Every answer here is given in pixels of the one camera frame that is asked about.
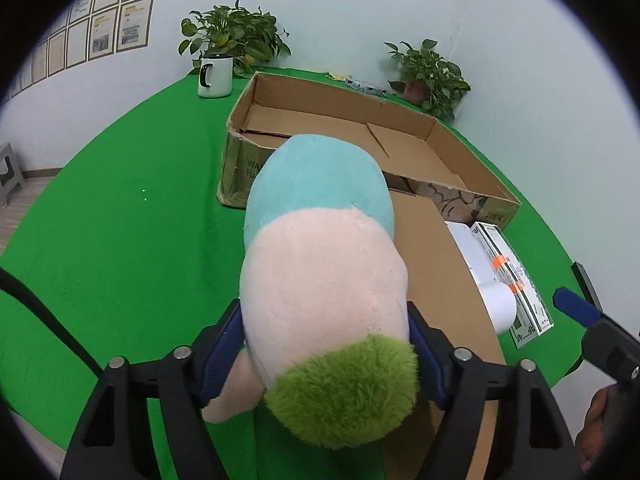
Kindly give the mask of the person right hand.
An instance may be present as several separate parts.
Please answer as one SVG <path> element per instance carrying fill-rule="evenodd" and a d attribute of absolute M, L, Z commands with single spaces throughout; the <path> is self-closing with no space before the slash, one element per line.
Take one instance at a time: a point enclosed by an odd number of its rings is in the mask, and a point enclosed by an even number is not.
<path fill-rule="evenodd" d="M 601 454 L 604 445 L 604 413 L 608 407 L 608 397 L 616 389 L 609 385 L 599 389 L 592 397 L 584 426 L 575 439 L 576 451 L 582 471 L 586 472 Z"/>

